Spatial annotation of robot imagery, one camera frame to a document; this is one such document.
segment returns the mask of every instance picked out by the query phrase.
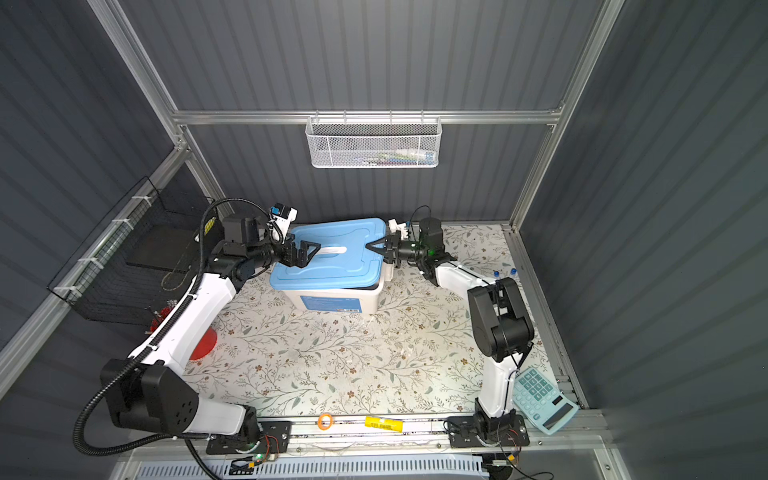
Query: white wire basket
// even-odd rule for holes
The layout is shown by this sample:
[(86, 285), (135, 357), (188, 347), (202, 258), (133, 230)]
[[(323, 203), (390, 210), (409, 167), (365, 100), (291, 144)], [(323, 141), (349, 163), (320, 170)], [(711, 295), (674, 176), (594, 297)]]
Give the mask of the white wire basket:
[(440, 119), (413, 123), (329, 123), (310, 117), (306, 141), (316, 168), (434, 168)]

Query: label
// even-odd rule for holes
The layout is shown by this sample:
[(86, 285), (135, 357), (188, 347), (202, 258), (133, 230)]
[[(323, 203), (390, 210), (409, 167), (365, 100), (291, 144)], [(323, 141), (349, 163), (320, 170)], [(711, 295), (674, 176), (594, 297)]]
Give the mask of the label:
[(399, 420), (380, 419), (377, 417), (366, 417), (366, 427), (374, 429), (391, 430), (392, 432), (402, 432), (402, 422)]
[(329, 298), (327, 296), (301, 296), (304, 306), (320, 312), (361, 313), (360, 299)]
[[(211, 218), (208, 220), (208, 223), (205, 224), (205, 230), (204, 235), (208, 235), (208, 232), (210, 232), (210, 229), (214, 227), (214, 224), (216, 223), (216, 217)], [(200, 242), (200, 234), (194, 236), (194, 241)]]

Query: calculator display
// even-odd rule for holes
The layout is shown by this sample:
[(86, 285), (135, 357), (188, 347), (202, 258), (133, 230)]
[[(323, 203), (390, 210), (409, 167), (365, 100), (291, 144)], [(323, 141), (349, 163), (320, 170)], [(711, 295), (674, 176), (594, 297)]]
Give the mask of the calculator display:
[(544, 428), (551, 429), (554, 426), (554, 424), (558, 422), (559, 419), (563, 418), (565, 414), (570, 412), (573, 408), (574, 408), (573, 405), (571, 405), (570, 403), (566, 403), (565, 405), (563, 405), (563, 408), (559, 409), (557, 413), (551, 416), (549, 420), (547, 420), (544, 423)]

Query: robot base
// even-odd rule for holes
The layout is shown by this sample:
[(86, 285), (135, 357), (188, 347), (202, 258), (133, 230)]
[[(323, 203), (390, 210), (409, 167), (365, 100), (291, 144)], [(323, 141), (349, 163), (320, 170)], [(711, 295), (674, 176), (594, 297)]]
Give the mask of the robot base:
[[(270, 455), (273, 453), (285, 453), (288, 451), (291, 422), (259, 421), (259, 427), (261, 428), (261, 432), (264, 435), (269, 435), (277, 439), (277, 446), (275, 446), (274, 440), (270, 439)], [(226, 436), (219, 435), (215, 439), (211, 439), (208, 442), (208, 446), (205, 448), (205, 452), (208, 455), (240, 455), (237, 450), (245, 452), (246, 450), (250, 449), (250, 446), (251, 445), (248, 443), (241, 442), (240, 440), (230, 439)], [(248, 455), (255, 455), (257, 453), (266, 454), (266, 441), (264, 438), (261, 439), (256, 449)]]
[[(470, 415), (464, 415), (460, 417), (448, 417), (449, 428), (452, 432), (449, 434), (452, 449), (470, 449), (473, 447), (485, 447), (489, 445), (497, 446), (496, 432), (490, 432), (488, 439), (492, 441), (483, 443), (478, 437), (475, 429), (475, 417)], [(456, 424), (459, 430), (454, 432), (455, 427), (451, 423)], [(510, 432), (509, 430), (515, 430), (518, 435)], [(511, 425), (507, 425), (504, 429), (500, 426), (498, 430), (498, 436), (501, 437), (501, 447), (506, 452), (511, 452), (515, 447), (525, 447), (531, 444), (531, 440), (528, 438), (528, 428), (525, 426), (525, 420), (522, 415), (515, 415), (512, 417)]]

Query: white vent grille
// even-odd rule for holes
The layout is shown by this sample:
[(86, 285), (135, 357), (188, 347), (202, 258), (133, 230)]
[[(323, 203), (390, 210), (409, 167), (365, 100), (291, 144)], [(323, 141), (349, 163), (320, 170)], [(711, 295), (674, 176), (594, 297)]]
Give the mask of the white vent grille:
[[(231, 460), (206, 460), (221, 478), (376, 478), (398, 475), (403, 478), (488, 478), (482, 458), (472, 455), (394, 455), (347, 458), (279, 458), (256, 468), (249, 475), (229, 475)], [(207, 480), (192, 460), (142, 462), (136, 480)]]

